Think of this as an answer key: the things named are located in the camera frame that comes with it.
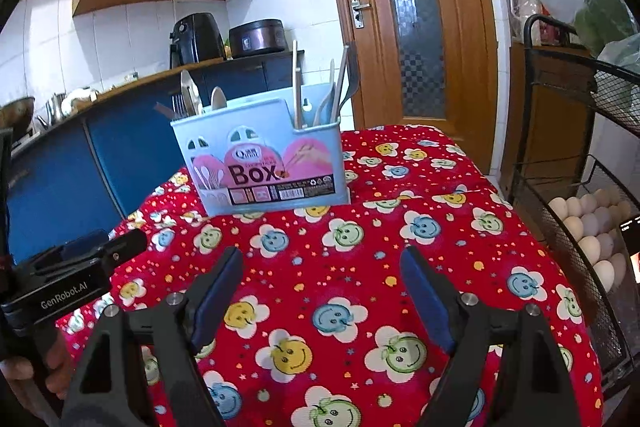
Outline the blue base cabinet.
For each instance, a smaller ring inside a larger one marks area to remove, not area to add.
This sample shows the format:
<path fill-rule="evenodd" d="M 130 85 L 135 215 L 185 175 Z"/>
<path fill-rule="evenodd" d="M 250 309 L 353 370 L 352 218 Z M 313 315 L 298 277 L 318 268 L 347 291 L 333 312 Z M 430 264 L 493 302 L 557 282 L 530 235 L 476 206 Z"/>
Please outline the blue base cabinet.
<path fill-rule="evenodd" d="M 137 84 L 70 117 L 14 154 L 9 252 L 22 262 L 111 231 L 184 165 L 167 116 L 180 76 Z"/>

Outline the steel butter knife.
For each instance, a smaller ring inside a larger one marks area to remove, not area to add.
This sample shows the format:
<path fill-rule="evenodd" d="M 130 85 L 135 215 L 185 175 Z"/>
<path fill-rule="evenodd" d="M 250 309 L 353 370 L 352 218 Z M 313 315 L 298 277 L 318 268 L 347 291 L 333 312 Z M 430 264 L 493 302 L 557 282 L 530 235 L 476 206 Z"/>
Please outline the steel butter knife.
<path fill-rule="evenodd" d="M 169 119 L 170 121 L 174 121 L 177 120 L 179 118 L 179 115 L 171 108 L 160 104 L 160 103 L 155 103 L 154 105 L 154 109 L 157 111 L 157 113 L 160 113 L 160 115 L 163 115 L 164 117 L 166 117 L 167 119 Z"/>

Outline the cream plastic spoon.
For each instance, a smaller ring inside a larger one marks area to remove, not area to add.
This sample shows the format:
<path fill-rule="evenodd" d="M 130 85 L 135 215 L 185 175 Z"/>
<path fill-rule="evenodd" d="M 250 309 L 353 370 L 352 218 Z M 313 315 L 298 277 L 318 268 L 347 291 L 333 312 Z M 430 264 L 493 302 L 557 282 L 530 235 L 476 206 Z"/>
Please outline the cream plastic spoon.
<path fill-rule="evenodd" d="M 224 94 L 224 90 L 222 90 L 221 87 L 216 86 L 212 91 L 212 95 L 210 96 L 209 108 L 211 110 L 218 110 L 226 108 L 227 105 L 228 101 L 226 95 Z"/>

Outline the dark rice cooker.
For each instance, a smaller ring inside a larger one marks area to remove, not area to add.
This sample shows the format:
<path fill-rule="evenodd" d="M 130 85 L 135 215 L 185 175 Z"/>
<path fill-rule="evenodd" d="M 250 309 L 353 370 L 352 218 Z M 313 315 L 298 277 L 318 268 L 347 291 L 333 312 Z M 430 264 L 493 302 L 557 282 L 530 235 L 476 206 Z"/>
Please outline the dark rice cooker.
<path fill-rule="evenodd" d="M 229 30 L 229 46 L 233 58 L 288 50 L 283 23 L 276 18 L 254 20 Z"/>

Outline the wooden chopstick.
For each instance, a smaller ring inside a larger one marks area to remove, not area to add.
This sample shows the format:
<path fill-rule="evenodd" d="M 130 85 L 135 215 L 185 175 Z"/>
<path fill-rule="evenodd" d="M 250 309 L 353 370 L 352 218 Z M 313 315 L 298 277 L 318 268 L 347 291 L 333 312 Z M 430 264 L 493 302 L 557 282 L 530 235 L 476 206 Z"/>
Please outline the wooden chopstick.
<path fill-rule="evenodd" d="M 302 98 L 302 83 L 298 75 L 298 68 L 296 66 L 292 69 L 292 89 L 293 89 L 293 104 L 294 104 L 294 128 L 296 130 L 302 129 L 304 125 L 303 117 L 303 98 Z"/>

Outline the smartphone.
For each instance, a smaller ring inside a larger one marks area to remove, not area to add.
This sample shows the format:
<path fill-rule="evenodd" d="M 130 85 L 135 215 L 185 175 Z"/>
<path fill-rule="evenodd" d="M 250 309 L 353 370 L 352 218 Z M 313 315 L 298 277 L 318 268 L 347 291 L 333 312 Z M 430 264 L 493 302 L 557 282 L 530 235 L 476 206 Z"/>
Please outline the smartphone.
<path fill-rule="evenodd" d="M 620 235 L 622 236 L 629 260 L 632 274 L 637 284 L 640 284 L 640 216 L 634 216 L 620 224 Z"/>

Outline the wooden door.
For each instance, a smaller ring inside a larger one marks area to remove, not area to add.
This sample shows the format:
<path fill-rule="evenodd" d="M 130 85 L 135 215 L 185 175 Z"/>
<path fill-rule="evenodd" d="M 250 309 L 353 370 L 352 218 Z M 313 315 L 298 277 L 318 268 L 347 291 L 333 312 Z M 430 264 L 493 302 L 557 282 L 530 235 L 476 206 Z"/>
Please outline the wooden door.
<path fill-rule="evenodd" d="M 498 105 L 498 44 L 491 0 L 336 0 L 344 40 L 357 43 L 356 128 L 431 124 L 488 173 Z"/>

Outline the red smiley tablecloth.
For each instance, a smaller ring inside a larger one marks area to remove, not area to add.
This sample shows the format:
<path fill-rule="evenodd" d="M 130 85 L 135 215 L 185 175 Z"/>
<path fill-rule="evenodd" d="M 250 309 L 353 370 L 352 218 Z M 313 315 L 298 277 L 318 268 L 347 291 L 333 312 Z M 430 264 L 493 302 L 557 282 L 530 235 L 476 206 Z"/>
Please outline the red smiley tablecloth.
<path fill-rule="evenodd" d="M 231 426 L 412 426 L 447 358 L 401 282 L 406 246 L 488 306 L 540 309 L 570 374 L 580 421 L 602 421 L 601 371 L 570 283 L 454 141 L 431 126 L 342 136 L 350 201 L 207 217 L 177 171 L 116 228 L 149 247 L 111 290 L 60 322 L 78 357 L 102 310 L 184 291 L 224 248 L 242 282 L 196 363 Z"/>

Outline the white egg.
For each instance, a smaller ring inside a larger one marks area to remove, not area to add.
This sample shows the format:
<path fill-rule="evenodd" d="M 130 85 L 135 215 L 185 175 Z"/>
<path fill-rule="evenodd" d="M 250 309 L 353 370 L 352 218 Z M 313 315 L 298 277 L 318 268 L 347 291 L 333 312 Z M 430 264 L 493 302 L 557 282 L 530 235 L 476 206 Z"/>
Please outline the white egg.
<path fill-rule="evenodd" d="M 582 202 L 579 198 L 572 196 L 566 200 L 567 216 L 568 217 L 582 217 L 584 210 L 582 210 Z"/>
<path fill-rule="evenodd" d="M 593 265 L 593 271 L 596 273 L 604 291 L 608 293 L 612 289 L 615 280 L 615 269 L 612 263 L 608 260 L 600 260 Z"/>
<path fill-rule="evenodd" d="M 561 221 L 564 221 L 568 217 L 568 205 L 567 200 L 563 197 L 555 197 L 548 202 L 549 209 L 558 217 Z"/>
<path fill-rule="evenodd" d="M 582 219 L 576 216 L 568 216 L 563 221 L 564 227 L 567 229 L 570 236 L 573 237 L 574 241 L 579 242 L 585 234 L 584 224 L 582 223 Z"/>
<path fill-rule="evenodd" d="M 579 248 L 586 256 L 590 265 L 595 265 L 600 260 L 601 244 L 596 236 L 585 236 L 578 242 Z"/>

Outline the black air fryer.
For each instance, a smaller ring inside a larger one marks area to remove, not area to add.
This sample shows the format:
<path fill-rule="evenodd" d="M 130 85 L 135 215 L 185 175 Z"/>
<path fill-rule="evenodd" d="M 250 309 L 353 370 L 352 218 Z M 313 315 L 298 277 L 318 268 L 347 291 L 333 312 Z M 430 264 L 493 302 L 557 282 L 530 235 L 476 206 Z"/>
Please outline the black air fryer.
<path fill-rule="evenodd" d="M 221 58 L 224 42 L 212 13 L 192 13 L 175 23 L 169 34 L 169 62 L 172 68 Z"/>

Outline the white plastic chopstick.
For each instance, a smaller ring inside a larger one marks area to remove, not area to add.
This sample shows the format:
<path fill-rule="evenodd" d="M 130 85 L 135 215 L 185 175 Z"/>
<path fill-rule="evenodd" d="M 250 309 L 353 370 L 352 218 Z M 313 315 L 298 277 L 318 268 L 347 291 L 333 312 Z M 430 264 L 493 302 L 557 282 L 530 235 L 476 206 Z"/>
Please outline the white plastic chopstick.
<path fill-rule="evenodd" d="M 300 90 L 299 90 L 299 82 L 298 82 L 298 76 L 297 76 L 297 69 L 298 69 L 298 61 L 297 61 L 297 55 L 298 55 L 298 42 L 296 39 L 294 39 L 292 41 L 292 101 L 294 104 L 294 109 L 298 109 L 298 102 L 299 102 L 299 95 L 300 95 Z"/>

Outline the wok pan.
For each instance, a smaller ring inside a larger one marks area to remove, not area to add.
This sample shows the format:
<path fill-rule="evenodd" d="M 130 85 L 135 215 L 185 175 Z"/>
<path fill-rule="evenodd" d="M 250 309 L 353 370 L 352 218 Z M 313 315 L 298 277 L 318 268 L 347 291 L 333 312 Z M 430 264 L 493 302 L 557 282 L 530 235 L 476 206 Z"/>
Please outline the wok pan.
<path fill-rule="evenodd" d="M 0 128 L 11 129 L 14 142 L 27 134 L 35 112 L 35 98 L 25 96 L 0 108 Z"/>

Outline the steel kettle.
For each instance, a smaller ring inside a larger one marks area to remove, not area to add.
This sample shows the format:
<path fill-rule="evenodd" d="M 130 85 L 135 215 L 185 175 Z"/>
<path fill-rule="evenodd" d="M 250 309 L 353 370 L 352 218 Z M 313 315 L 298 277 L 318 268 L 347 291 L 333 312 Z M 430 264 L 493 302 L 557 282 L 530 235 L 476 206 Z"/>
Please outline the steel kettle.
<path fill-rule="evenodd" d="M 64 93 L 55 93 L 51 95 L 51 98 L 46 103 L 46 111 L 49 126 L 58 124 L 65 118 L 63 112 L 63 101 L 65 100 Z"/>

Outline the bag of green vegetables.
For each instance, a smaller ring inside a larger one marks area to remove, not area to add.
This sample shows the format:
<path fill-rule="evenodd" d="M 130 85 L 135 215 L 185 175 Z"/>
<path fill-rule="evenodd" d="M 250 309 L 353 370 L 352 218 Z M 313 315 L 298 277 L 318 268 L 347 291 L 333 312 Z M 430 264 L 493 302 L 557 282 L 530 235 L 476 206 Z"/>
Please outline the bag of green vegetables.
<path fill-rule="evenodd" d="M 624 0 L 584 0 L 574 19 L 579 40 L 598 61 L 639 72 L 639 23 Z"/>

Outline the light blue utensil box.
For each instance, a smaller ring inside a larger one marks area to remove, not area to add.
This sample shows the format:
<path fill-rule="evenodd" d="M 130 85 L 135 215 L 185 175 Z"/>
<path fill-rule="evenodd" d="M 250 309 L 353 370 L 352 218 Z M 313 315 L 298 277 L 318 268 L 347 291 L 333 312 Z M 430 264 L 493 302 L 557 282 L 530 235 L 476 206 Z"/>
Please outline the light blue utensil box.
<path fill-rule="evenodd" d="M 350 202 L 333 95 L 314 126 L 328 83 L 302 86 L 302 129 L 294 128 L 292 88 L 235 98 L 226 108 L 171 124 L 209 217 Z"/>

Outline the steel table knife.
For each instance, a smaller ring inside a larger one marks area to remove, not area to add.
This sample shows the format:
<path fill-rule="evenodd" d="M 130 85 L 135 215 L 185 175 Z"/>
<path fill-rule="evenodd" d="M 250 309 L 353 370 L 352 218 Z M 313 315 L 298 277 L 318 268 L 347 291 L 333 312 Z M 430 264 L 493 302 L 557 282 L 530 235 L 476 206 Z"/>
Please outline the steel table knife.
<path fill-rule="evenodd" d="M 203 110 L 200 91 L 198 91 L 198 85 L 187 70 L 180 72 L 180 86 L 186 115 L 200 115 Z"/>

